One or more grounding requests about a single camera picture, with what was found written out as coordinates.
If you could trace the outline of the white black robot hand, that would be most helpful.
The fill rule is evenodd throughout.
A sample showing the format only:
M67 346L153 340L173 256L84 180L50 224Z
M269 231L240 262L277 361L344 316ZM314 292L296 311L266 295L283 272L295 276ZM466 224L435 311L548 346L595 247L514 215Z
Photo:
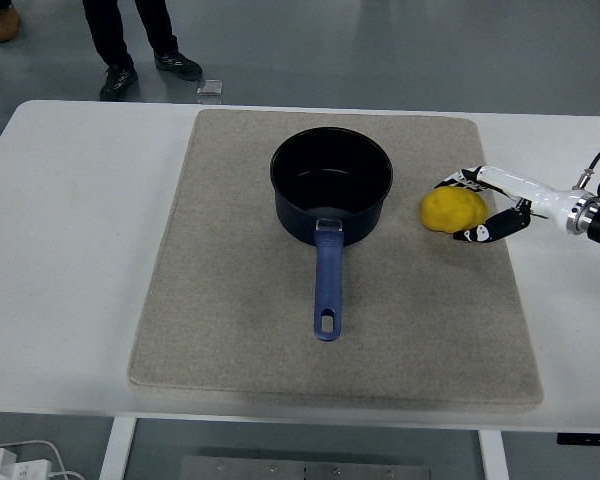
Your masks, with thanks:
M436 188L446 186L476 193L493 190L516 202L514 207L486 219L478 226L455 232L453 238L456 240L492 243L527 228L533 216L552 220L565 233L576 233L577 203L582 198L579 191L557 191L521 174L493 166L461 169L436 185Z

